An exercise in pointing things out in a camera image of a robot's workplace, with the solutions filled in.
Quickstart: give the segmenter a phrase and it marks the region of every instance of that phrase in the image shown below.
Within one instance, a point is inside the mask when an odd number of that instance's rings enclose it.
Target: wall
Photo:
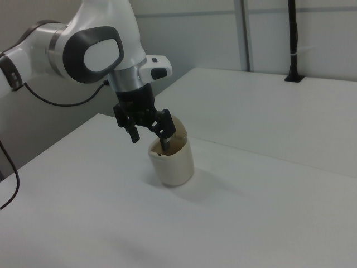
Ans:
[[[288,0],[247,2],[252,70],[287,74]],[[297,0],[296,7],[299,72],[311,77],[356,81],[356,2]]]
[[[80,4],[81,0],[1,1],[0,51],[11,46],[39,20],[70,21]],[[29,85],[51,101],[75,103],[92,95],[98,83],[80,85],[43,76],[30,81]],[[76,108],[50,106],[22,88],[0,99],[0,139],[20,168],[95,114],[111,115],[116,103],[116,96],[108,87],[90,103]],[[0,170],[4,177],[12,173],[2,152]]]
[[[173,76],[153,84],[155,93],[194,67],[246,70],[242,9],[234,0],[130,0],[143,48],[165,55]]]

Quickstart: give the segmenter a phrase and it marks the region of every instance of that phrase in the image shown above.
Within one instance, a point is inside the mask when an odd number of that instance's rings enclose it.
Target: cable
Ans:
[[[58,103],[54,103],[54,102],[50,102],[49,100],[46,100],[44,98],[42,98],[41,96],[37,95],[31,88],[30,86],[27,84],[27,83],[24,83],[24,86],[28,89],[28,91],[30,91],[32,93],[32,95],[34,95],[36,98],[40,99],[41,101],[43,102],[46,102],[50,105],[53,105],[53,106],[58,106],[58,107],[74,107],[74,106],[80,106],[84,103],[87,103],[88,101],[92,100],[98,93],[99,91],[105,86],[105,85],[109,85],[109,82],[108,80],[105,80],[103,81],[102,85],[100,85],[98,87],[98,89],[94,92],[94,94],[92,96],[90,96],[88,99],[82,101],[82,102],[79,102],[79,103],[74,103],[74,104],[58,104]],[[14,198],[16,197],[17,193],[18,193],[18,189],[20,188],[20,177],[18,176],[18,171],[15,167],[15,164],[14,162],[12,161],[11,157],[9,156],[8,152],[6,151],[5,147],[3,146],[3,144],[1,143],[1,140],[0,140],[0,148],[1,150],[4,152],[7,160],[9,161],[10,165],[12,166],[12,169],[13,171],[15,172],[15,176],[16,176],[16,189],[15,189],[15,192],[13,193],[13,195],[11,196],[11,198],[4,204],[0,207],[0,210],[3,210],[5,207],[7,207],[13,200]]]
[[[1,141],[0,141],[0,148],[4,152],[7,160],[9,161],[9,163],[12,166],[12,169],[15,172],[15,175],[16,175],[16,190],[13,193],[12,197],[9,199],[9,201],[6,202],[2,207],[0,207],[0,210],[3,210],[5,207],[7,207],[7,205],[9,205],[13,201],[13,199],[17,195],[18,188],[20,187],[20,177],[18,176],[18,172],[17,172],[17,169],[15,167],[15,164],[13,163],[12,159],[10,158],[9,154],[7,153],[7,151],[6,151],[5,147],[3,146],[3,144],[1,143]]]
[[[58,107],[75,107],[75,106],[80,106],[84,103],[87,103],[88,101],[92,100],[105,85],[109,85],[108,80],[103,81],[103,84],[98,87],[98,89],[94,92],[94,94],[82,102],[73,103],[73,104],[58,104],[58,103],[50,102],[49,100],[44,99],[41,96],[37,95],[37,93],[34,92],[27,83],[24,83],[24,86],[28,89],[28,91],[30,91],[32,93],[32,95],[34,95],[37,99],[40,99],[41,101],[43,101],[45,103],[48,103],[53,106],[58,106]]]

